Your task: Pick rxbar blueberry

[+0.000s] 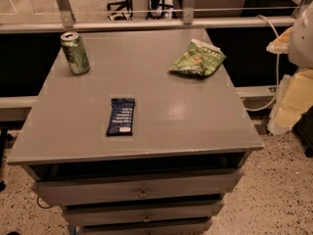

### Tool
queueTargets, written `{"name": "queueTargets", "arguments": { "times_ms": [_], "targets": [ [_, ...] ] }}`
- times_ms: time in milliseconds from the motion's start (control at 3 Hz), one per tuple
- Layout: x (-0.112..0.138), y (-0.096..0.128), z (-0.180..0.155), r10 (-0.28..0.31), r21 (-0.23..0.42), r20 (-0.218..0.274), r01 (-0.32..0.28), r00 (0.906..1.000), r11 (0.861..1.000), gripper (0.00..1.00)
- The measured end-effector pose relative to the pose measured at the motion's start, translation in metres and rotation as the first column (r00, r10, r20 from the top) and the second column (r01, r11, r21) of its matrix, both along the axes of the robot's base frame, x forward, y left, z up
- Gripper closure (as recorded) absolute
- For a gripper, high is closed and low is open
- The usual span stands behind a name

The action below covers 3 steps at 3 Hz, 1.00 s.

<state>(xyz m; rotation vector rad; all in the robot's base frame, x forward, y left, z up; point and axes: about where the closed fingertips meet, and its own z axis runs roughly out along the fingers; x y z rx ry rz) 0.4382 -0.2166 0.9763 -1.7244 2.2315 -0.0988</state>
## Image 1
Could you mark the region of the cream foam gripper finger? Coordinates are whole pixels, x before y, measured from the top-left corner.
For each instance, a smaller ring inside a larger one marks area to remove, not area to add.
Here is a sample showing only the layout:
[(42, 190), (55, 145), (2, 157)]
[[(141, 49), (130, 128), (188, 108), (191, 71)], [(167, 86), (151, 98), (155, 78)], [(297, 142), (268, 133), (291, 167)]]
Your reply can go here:
[(291, 131), (312, 106), (313, 70), (299, 69), (294, 75), (285, 74), (270, 113), (268, 131), (273, 135)]
[(292, 27), (286, 29), (274, 41), (270, 42), (266, 50), (272, 54), (287, 54), (289, 52)]

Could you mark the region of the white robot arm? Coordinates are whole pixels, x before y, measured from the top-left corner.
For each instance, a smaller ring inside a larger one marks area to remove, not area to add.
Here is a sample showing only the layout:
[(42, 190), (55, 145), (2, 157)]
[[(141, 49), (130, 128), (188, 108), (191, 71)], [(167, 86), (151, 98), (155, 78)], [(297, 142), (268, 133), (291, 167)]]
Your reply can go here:
[(270, 113), (268, 130), (280, 135), (292, 130), (313, 106), (313, 2), (266, 50), (287, 54), (298, 67), (294, 75), (285, 75), (277, 89), (277, 99)]

